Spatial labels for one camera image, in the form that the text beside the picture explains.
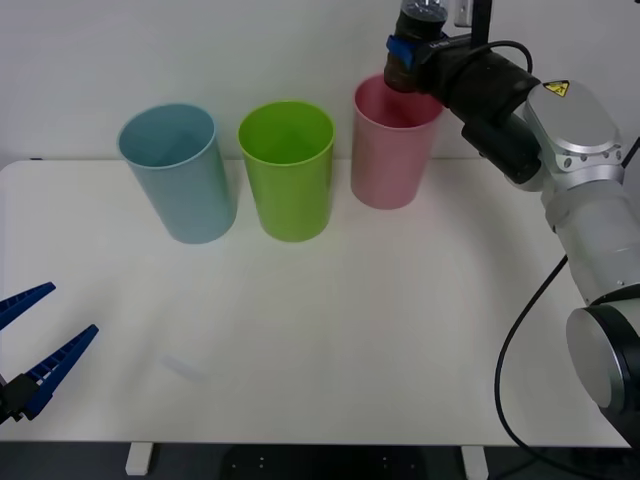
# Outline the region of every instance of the silver robot arm segment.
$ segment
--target silver robot arm segment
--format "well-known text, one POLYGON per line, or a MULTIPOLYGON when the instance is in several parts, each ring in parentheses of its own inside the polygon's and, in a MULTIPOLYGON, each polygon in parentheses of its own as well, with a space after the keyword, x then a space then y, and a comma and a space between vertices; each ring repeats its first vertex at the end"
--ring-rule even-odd
POLYGON ((587 304, 567 322, 571 359, 602 413, 640 448, 640 219, 622 188, 620 134, 578 82, 537 86, 523 116, 542 162, 523 187, 542 191, 587 304))

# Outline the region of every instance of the pink cup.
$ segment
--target pink cup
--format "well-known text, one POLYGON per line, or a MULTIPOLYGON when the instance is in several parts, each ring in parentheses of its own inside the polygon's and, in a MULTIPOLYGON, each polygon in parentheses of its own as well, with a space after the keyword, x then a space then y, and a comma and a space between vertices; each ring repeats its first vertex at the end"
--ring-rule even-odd
POLYGON ((351 189, 362 203, 385 210, 411 203, 442 110, 430 95, 392 90, 382 75, 360 84, 355 94, 351 189))

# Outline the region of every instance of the green cup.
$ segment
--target green cup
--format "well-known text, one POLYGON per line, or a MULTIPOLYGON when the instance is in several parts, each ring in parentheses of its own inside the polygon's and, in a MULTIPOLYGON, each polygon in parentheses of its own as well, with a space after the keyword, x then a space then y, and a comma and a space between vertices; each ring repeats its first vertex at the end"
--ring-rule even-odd
POLYGON ((272 237, 302 242, 327 226, 334 139, 331 118, 299 101, 264 105, 240 125, 253 198, 272 237))

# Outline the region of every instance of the table leg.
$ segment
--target table leg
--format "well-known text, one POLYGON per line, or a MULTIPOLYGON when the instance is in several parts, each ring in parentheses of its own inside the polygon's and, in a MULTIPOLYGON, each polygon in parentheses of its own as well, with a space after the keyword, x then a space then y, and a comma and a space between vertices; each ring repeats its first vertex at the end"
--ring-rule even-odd
POLYGON ((484 447, 461 448, 467 480, 487 480, 489 478, 489 467, 484 456, 484 447))
POLYGON ((149 461, 151 460, 152 451, 153 443, 133 442, 129 449, 129 457, 125 467, 127 475, 146 475, 149 473, 149 461))

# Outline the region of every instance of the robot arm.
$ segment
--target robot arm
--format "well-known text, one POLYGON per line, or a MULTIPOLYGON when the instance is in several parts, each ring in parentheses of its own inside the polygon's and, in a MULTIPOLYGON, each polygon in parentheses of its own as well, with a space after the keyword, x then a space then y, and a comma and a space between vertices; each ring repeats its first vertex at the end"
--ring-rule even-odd
POLYGON ((576 372, 606 418, 640 448, 640 220, 622 188, 620 133, 584 85, 543 84, 522 45, 487 43, 491 0, 461 0, 456 24, 468 24, 471 9, 471 35, 434 38, 433 22, 423 29, 408 22, 403 5, 387 43, 385 80, 437 98, 462 120, 463 137, 515 186, 542 192, 587 305, 567 322, 576 372), (523 51, 528 71, 491 51, 497 46, 523 51), (520 117, 514 112, 523 104, 520 117))

